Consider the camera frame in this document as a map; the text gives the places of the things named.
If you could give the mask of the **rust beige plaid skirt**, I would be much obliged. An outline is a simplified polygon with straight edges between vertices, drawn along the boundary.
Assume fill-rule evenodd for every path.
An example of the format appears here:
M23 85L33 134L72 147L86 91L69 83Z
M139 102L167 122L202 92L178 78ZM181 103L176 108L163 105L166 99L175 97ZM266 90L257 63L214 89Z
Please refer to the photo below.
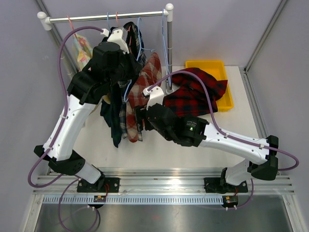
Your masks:
M142 142L142 134L138 132L136 123L135 108L144 106L148 99L144 97L142 91L162 78L162 69L159 55L153 52L141 70L139 77L131 88L126 103L126 129L127 138L130 142Z

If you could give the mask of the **navy white plaid skirt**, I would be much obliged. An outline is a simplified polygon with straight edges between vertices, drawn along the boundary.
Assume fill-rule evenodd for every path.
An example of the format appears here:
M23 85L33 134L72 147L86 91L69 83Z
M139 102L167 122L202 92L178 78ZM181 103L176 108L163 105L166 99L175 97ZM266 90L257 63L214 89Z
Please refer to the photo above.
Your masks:
M128 22L124 25L125 29L128 29L128 27L131 26L131 31L130 31L130 36L131 36L131 47L129 47L130 52L134 55L135 59L137 58L138 55L138 48L139 48L139 42L138 42L138 34L137 34L137 25L133 22ZM145 65L146 63L146 55L144 51L141 51L141 56L139 58L138 63L140 63L142 66ZM130 80L128 81L120 81L118 83L119 87L121 88L121 96L122 96L122 106L121 106L121 111L119 114L120 118L120 129L122 131L122 138L127 138L127 129L126 129L126 103L124 102L124 93L126 90L126 87L128 85ZM132 81L132 84L129 88L129 91L132 88L134 81Z

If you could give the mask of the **red navy plaid skirt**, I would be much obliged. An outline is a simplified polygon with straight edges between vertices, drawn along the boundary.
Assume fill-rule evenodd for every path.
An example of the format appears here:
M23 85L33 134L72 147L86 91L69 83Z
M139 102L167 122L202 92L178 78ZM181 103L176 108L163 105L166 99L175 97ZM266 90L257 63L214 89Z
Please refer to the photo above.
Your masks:
M217 101L225 94L227 80L216 80L199 68L186 68L204 83L210 97L213 112L218 111ZM164 105L177 116L202 116L210 113L206 94L200 82L184 73L172 76L172 82L180 88L164 97Z

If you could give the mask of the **blue hanger of green skirt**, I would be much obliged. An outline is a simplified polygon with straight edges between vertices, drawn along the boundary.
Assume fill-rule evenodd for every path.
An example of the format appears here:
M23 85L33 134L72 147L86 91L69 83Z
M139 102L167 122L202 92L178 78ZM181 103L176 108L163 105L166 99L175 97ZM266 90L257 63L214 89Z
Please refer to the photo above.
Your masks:
M107 21L107 24L108 24L109 31L112 31L112 25L111 25L111 21L110 21L109 12L107 12L107 14L106 14L106 21Z

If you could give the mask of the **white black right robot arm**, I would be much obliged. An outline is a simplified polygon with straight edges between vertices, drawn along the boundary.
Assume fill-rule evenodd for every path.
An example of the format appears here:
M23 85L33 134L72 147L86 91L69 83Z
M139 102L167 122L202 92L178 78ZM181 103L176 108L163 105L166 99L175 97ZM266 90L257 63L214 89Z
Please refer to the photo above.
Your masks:
M265 139L242 137L239 134L221 134L213 123L196 116L177 116L160 104L135 107L138 131L157 131L167 141L185 147L208 147L244 158L242 162L222 169L220 177L205 180L207 193L236 192L248 179L273 181L278 172L275 148L276 136Z

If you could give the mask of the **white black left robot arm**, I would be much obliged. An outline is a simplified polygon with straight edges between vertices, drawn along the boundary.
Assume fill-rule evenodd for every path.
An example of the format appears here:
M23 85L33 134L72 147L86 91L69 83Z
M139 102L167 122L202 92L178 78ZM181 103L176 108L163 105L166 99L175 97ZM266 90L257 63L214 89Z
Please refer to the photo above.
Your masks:
M57 127L45 144L34 148L34 153L48 161L53 171L78 176L94 192L103 190L103 172L75 152L73 146L86 119L102 97L113 91L120 81L136 77L140 70L141 65L130 53L125 41L101 42L94 47L91 60L74 75L65 91L68 103Z

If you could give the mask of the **dark green plaid skirt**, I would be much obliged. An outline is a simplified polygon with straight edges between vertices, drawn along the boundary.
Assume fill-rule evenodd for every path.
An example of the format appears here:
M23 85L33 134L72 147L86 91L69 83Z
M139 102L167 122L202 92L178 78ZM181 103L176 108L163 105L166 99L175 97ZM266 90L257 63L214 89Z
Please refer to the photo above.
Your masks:
M116 83L108 95L103 96L100 115L111 129L113 145L118 148L122 139L119 114L122 106L121 88Z

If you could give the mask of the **pastel floral skirt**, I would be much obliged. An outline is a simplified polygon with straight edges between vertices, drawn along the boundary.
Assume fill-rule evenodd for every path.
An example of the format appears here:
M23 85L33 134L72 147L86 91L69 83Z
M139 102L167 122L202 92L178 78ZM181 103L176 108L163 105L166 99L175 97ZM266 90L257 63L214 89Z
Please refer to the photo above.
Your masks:
M75 33L73 35L72 50L78 71L81 71L92 58L93 48L86 37Z

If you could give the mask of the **yellow plastic bin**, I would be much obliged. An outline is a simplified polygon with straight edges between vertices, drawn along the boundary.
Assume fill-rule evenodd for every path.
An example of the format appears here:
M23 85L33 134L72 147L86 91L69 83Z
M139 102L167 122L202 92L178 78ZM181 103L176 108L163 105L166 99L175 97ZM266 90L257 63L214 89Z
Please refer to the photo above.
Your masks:
M212 75L217 81L228 80L224 63L220 60L187 60L186 68L199 68ZM229 84L227 84L225 94L216 101L219 112L226 112L234 107Z

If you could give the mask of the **white metal clothes rack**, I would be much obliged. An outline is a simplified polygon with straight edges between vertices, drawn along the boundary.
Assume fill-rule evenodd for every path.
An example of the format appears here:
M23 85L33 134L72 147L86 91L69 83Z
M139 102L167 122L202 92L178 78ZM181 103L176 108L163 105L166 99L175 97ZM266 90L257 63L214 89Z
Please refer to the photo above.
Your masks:
M69 22L67 17L62 18L53 18L49 16L47 8L44 5L42 0L35 1L39 7L39 12L37 13L37 18L40 20L43 28L46 31L51 31L52 35L54 35L55 41L60 42L60 36L57 32L56 28L53 24L56 23L64 23ZM165 29L165 41L167 43L167 51L168 51L168 62L169 62L169 71L172 72L172 22L173 22L173 9L174 5L171 3L166 4L165 10L165 18L164 18L164 29ZM110 20L115 19L115 13L109 14ZM137 13L118 13L118 19L127 19L127 18L138 18L138 17L152 17L152 16L162 16L162 10L159 11L150 11L150 12L137 12ZM90 16L75 16L70 17L72 22L79 21L98 21L98 20L106 20L106 14L103 15L90 15Z

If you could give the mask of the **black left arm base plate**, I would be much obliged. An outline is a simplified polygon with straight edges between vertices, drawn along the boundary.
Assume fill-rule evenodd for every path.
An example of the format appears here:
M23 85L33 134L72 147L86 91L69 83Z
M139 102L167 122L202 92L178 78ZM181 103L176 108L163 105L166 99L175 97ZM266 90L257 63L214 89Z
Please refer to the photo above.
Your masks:
M91 184L84 179L78 181L77 192L79 193L118 193L120 178L101 177L96 183Z

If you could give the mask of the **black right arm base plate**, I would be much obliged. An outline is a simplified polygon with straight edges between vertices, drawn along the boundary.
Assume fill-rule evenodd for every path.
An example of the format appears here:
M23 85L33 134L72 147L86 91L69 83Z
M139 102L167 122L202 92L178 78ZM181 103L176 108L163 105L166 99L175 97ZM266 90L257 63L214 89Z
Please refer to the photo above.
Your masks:
M240 185L234 186L231 184L221 182L219 177L205 177L204 189L206 193L248 193L247 182L243 181Z

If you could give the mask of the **aluminium rail frame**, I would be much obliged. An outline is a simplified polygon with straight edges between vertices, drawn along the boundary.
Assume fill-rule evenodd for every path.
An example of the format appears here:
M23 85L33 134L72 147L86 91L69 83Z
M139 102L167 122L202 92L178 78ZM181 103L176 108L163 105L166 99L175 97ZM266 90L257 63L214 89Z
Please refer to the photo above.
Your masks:
M160 87L159 83L155 83L149 87L148 90L151 90L154 87ZM68 88L65 88L65 105L67 105L67 97L65 91ZM213 123L217 131L221 134L235 134L230 131L225 131L219 128L216 121L213 120L210 123ZM220 175L211 174L206 172L205 176L200 177L197 181L190 179L188 176L183 176L181 174L169 175L164 172L130 172L126 176L116 176L112 172L107 172L103 174L106 177L117 177L120 178L120 186L118 193L79 193L77 192L78 181L81 180L78 176L75 175L65 175L57 173L59 177L67 176L73 178L72 185L76 186L76 190L72 195L98 195L104 200L107 199L108 195L218 195L222 196L223 204L220 205L224 210L228 209L239 209L240 205L238 204L238 197L241 194L249 194L253 196L255 194L259 195L268 195L268 194L277 194L277 195L290 195L292 194L291 187L288 186L287 180L282 175L276 175L275 180L273 181L264 181L255 178L248 179L247 187L248 193L206 193L204 189L204 178L205 177L220 177ZM105 204L86 204L88 208L93 211L98 211L100 207Z

